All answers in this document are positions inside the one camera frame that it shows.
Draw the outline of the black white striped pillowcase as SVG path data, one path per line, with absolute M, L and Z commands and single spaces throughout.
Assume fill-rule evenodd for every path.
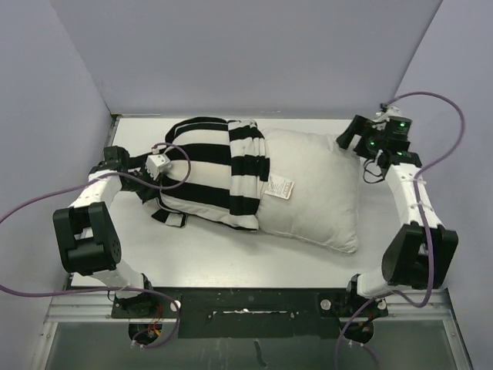
M 236 230 L 257 231 L 257 212 L 270 174 L 267 141 L 253 119 L 195 117 L 165 135 L 170 167 L 154 220 L 184 227 L 189 216 Z

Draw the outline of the white pillow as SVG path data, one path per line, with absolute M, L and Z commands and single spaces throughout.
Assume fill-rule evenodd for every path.
M 360 159 L 333 134 L 265 129 L 270 174 L 257 211 L 262 231 L 352 254 L 358 249 Z

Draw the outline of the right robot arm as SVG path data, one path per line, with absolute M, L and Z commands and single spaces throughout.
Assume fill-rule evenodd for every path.
M 401 225 L 381 266 L 356 276 L 354 289 L 344 294 L 344 308 L 352 315 L 361 315 L 370 307 L 371 298 L 396 288 L 440 288 L 458 246 L 458 234 L 443 225 L 431 205 L 420 157 L 409 150 L 411 124 L 411 119 L 396 112 L 376 120 L 356 115 L 337 138 L 342 150 L 353 143 L 357 156 L 380 168 Z

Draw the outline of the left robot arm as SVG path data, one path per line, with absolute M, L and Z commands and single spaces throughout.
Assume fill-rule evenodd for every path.
M 151 315 L 159 299 L 151 293 L 148 277 L 123 260 L 109 208 L 120 191 L 136 193 L 144 200 L 154 194 L 154 189 L 134 180 L 156 183 L 146 170 L 146 160 L 146 154 L 132 157 L 121 146 L 106 147 L 80 195 L 52 216 L 64 269 L 115 288 L 114 305 L 141 317 Z

